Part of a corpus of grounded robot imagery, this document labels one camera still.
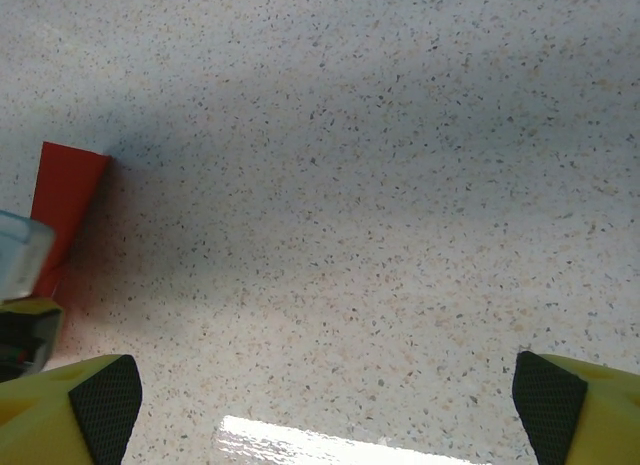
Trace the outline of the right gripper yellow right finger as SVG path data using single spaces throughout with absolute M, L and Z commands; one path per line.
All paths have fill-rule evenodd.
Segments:
M 523 351 L 513 402 L 539 464 L 639 463 L 636 374 Z

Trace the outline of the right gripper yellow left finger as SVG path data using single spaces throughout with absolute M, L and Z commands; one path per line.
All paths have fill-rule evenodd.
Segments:
M 1 462 L 122 463 L 142 404 L 130 355 L 104 355 L 1 384 Z

